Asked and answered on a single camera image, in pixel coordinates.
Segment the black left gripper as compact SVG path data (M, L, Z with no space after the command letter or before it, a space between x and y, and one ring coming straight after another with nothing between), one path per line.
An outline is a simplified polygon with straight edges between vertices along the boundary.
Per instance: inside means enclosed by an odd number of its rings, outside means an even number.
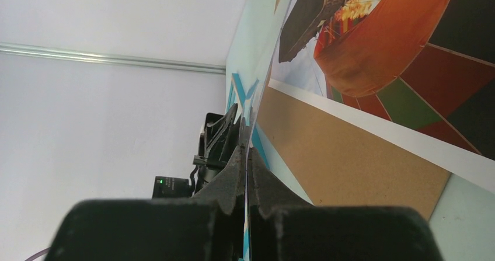
M153 199L184 198L198 193L226 166L232 154L231 135L235 131L238 104L234 103L224 115L207 113L200 133L198 155L189 178L156 176ZM239 145L249 147L253 133L253 108L246 107L240 115Z

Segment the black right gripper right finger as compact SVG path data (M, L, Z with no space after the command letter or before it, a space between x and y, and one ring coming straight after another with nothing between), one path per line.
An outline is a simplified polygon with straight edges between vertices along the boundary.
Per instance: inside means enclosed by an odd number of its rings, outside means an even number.
M317 207L249 151L253 260L441 260L427 221L398 206Z

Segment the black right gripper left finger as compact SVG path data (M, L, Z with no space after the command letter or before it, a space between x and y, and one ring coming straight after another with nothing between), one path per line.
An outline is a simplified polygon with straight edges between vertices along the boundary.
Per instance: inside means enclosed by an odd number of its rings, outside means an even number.
M191 198L84 200L67 213L47 260L231 260L244 147Z

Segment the hot air balloon photo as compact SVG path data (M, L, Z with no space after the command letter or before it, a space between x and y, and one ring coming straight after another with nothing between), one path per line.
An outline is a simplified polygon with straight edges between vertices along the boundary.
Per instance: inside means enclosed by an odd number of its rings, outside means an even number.
M494 191L494 0L290 0L271 83L433 138Z

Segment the wooden picture frame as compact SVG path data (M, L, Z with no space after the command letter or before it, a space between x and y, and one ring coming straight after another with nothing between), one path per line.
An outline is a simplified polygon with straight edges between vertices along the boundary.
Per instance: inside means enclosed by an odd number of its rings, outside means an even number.
M252 151L255 150L259 154L259 159L261 160L261 166L264 168L269 168L266 154L264 152L258 125L256 125L257 109L260 105L259 94L256 92L259 87L259 80L249 87L249 89L244 89L240 75L238 73L233 73L231 75L231 88L228 95L228 106L232 106L234 103L238 104L238 117L237 120L240 121L240 115L242 110L246 107L253 108L253 133L249 147L243 148L243 155L241 159L243 160L241 164L242 175L245 177L243 180L244 187L244 230L243 230L243 249L242 249L242 260L259 260L257 257L258 242L261 241L259 236L259 229L257 227L259 223L259 212L257 210L257 201L255 198L254 188L254 177L253 177L253 160Z

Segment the brown frame backing board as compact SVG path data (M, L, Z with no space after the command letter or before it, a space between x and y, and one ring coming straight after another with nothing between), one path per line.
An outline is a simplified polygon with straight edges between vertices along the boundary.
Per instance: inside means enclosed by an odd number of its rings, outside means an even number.
M430 218L450 173L355 125L264 90L257 123L321 206L408 206Z

